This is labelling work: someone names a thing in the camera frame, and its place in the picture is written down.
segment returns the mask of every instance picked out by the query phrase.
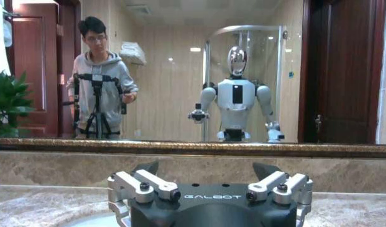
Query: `gray hoodie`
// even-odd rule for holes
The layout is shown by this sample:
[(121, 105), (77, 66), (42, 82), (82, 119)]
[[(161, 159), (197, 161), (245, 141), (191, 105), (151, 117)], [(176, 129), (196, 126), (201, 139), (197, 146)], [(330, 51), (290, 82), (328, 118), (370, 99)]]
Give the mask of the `gray hoodie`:
[[(76, 57), (73, 61), (73, 74), (97, 74), (97, 75), (108, 75), (112, 78), (118, 78), (121, 84), (121, 90), (133, 92), (137, 91), (136, 84), (133, 83), (132, 78), (129, 77), (128, 69), (125, 64), (121, 61), (121, 57), (112, 52), (109, 53), (108, 60), (94, 64), (89, 58), (89, 52), (81, 54)], [(94, 109), (94, 95), (93, 89), (90, 85), (90, 81), (78, 80), (78, 128), (86, 128), (86, 121), (90, 116), (90, 113)], [(73, 88), (73, 77), (66, 82), (68, 88), (68, 96), (73, 96), (74, 88)], [(102, 91), (101, 91), (101, 103), (100, 109), (105, 115), (105, 119), (110, 126), (110, 131), (120, 131), (120, 123), (121, 123), (121, 99), (118, 95), (117, 88), (113, 82), (102, 83)], [(94, 120), (90, 125), (89, 131), (94, 131)]]

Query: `person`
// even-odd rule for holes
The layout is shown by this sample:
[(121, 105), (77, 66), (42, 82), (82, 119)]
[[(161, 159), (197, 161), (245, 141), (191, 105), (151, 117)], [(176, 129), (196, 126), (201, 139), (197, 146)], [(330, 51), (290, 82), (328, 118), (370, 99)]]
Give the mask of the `person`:
[[(118, 90), (113, 82), (102, 83), (100, 108), (104, 113), (110, 133), (102, 127), (102, 138), (117, 139), (120, 136), (121, 124), (121, 102), (128, 104), (136, 100), (137, 86), (129, 77), (128, 69), (121, 61), (121, 57), (105, 49), (106, 33), (104, 23), (96, 17), (86, 17), (78, 23), (82, 42), (89, 50), (76, 57), (73, 61), (73, 74), (97, 74), (117, 78), (121, 85), (121, 100)], [(90, 81), (78, 80), (78, 125), (76, 138), (96, 137), (96, 119), (93, 119), (89, 130), (86, 131), (86, 121), (94, 110), (94, 96)], [(69, 101), (73, 102), (74, 83), (73, 77), (66, 82)], [(74, 106), (70, 106), (73, 117)]]

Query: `wooden door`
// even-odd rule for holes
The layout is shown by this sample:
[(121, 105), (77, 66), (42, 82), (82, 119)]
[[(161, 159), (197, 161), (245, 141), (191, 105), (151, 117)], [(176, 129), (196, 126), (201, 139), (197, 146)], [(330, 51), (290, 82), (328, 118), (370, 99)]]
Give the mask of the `wooden door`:
[(311, 3), (306, 142), (375, 142), (384, 11), (386, 0)]
[(34, 111), (22, 119), (21, 128), (34, 137), (56, 137), (57, 117), (57, 6), (21, 4), (13, 19), (14, 75), (26, 72)]

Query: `screw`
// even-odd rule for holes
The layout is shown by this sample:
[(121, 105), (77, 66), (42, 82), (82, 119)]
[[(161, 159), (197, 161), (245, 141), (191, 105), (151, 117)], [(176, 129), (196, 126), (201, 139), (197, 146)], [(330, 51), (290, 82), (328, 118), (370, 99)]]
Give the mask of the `screw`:
[(245, 193), (245, 198), (249, 202), (256, 201), (256, 194), (253, 192)]
[(279, 186), (276, 186), (276, 189), (282, 192), (287, 192), (287, 185), (284, 183), (279, 184)]
[(144, 191), (148, 191), (148, 189), (149, 189), (149, 183), (142, 182), (142, 183), (140, 184), (140, 190), (144, 192)]
[(169, 193), (169, 200), (171, 202), (176, 202), (181, 197), (181, 194), (180, 194), (180, 191), (179, 190), (173, 190), (171, 193)]

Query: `white robot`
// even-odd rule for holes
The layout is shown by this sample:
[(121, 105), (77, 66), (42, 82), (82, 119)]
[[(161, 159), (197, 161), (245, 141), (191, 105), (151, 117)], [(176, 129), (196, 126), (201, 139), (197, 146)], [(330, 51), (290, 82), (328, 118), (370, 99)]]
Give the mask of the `white robot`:
[(227, 57), (229, 78), (224, 79), (217, 86), (205, 87), (200, 94), (200, 103), (196, 103), (195, 110), (188, 114), (188, 118), (195, 123), (203, 123), (208, 119), (208, 106), (216, 98), (216, 105), (221, 114), (221, 126), (225, 129), (216, 136), (220, 141), (241, 141), (249, 139), (249, 134), (244, 131), (249, 110), (257, 98), (261, 114), (265, 117), (265, 129), (268, 143), (276, 143), (284, 139), (280, 126), (272, 121), (271, 91), (265, 85), (255, 86), (241, 77), (245, 64), (247, 53), (233, 46)]

